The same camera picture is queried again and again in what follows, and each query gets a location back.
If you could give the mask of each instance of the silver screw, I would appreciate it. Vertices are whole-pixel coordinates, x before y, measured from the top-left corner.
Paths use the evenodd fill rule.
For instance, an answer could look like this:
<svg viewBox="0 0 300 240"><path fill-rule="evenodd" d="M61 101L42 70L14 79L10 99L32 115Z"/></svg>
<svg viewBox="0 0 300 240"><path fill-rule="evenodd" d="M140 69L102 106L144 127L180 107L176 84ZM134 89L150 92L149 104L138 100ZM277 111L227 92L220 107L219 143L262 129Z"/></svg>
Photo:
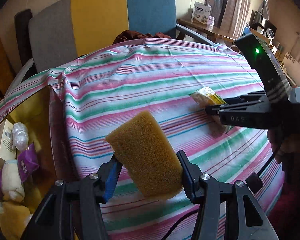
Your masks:
<svg viewBox="0 0 300 240"><path fill-rule="evenodd" d="M241 181L241 180L237 180L235 183L236 183L236 185L237 185L238 187L243 187L243 186L244 186L244 182Z"/></svg>
<svg viewBox="0 0 300 240"><path fill-rule="evenodd" d="M63 180L62 180L62 179L58 179L58 180L54 183L54 185L56 185L56 186L61 186L61 185L63 185Z"/></svg>
<svg viewBox="0 0 300 240"><path fill-rule="evenodd" d="M204 173L204 174L201 175L201 179L203 179L203 180L209 180L210 179L210 175Z"/></svg>
<svg viewBox="0 0 300 240"><path fill-rule="evenodd" d="M89 178L90 178L90 179L97 179L97 178L99 178L99 174L98 174L98 173L91 173L91 174L89 175Z"/></svg>

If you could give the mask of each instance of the yellow sponge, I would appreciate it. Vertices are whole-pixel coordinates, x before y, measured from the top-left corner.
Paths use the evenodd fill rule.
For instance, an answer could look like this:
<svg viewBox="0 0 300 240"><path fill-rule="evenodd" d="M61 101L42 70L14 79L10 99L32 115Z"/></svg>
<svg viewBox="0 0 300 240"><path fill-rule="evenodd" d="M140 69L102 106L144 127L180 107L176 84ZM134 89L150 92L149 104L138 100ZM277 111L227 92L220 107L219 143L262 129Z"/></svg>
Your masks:
<svg viewBox="0 0 300 240"><path fill-rule="evenodd" d="M106 141L145 198L166 200L182 190L178 157L148 111L108 134Z"/></svg>

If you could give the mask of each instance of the gray cushion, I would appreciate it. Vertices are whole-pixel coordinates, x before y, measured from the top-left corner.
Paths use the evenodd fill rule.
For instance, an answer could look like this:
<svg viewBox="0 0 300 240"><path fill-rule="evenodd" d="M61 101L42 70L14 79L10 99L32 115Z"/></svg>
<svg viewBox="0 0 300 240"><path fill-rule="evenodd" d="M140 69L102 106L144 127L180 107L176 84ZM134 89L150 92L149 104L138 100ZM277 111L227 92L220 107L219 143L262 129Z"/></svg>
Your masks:
<svg viewBox="0 0 300 240"><path fill-rule="evenodd" d="M38 72L76 59L71 0L61 0L45 8L29 22L29 37Z"/></svg>

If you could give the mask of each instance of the striped fabric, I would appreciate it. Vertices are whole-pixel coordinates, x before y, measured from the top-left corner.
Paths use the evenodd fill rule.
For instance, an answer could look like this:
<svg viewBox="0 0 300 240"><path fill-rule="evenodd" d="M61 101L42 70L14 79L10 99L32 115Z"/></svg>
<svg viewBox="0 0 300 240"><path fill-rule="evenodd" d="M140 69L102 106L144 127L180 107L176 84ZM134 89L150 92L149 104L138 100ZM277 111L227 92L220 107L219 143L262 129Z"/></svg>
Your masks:
<svg viewBox="0 0 300 240"><path fill-rule="evenodd" d="M220 134L188 96L203 86L223 98L262 89L246 60L220 44L151 38L112 45L20 84L0 102L0 121L48 84L64 102L71 152L82 178L110 160L113 152L105 136L143 110L152 113L176 152L184 150L192 163L220 181L244 180L271 155L266 131L235 127ZM267 212L282 187L281 166L272 162L261 179L265 186L256 198ZM178 218L196 208L184 192L168 201L146 201L125 168L114 197L101 207L112 240L161 239ZM224 214L222 205L219 239ZM190 239L195 219L184 220L169 239Z"/></svg>

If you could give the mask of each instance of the wooden desk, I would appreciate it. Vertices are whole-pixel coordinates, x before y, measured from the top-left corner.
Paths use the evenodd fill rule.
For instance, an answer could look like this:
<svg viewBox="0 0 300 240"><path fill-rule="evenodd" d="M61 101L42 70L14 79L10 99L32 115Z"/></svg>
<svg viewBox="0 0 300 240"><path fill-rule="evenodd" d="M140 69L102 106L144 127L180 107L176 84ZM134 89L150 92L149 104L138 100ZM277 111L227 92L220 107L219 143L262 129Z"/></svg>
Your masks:
<svg viewBox="0 0 300 240"><path fill-rule="evenodd" d="M186 21L186 20L182 20L182 19L177 19L177 23L179 23L180 25L182 25L184 27L189 26L191 28L194 28L200 32L207 34L207 38L213 42L215 42L217 39L222 39L224 41L229 41L231 43L235 41L232 38L218 34L219 29L217 27L213 27L212 30L209 30L206 27L206 25L204 25L204 24L193 23L191 21ZM182 38L182 36L180 36L180 37L179 36L178 36L178 40L181 40L181 39L183 40L185 35L183 34L183 38Z"/></svg>

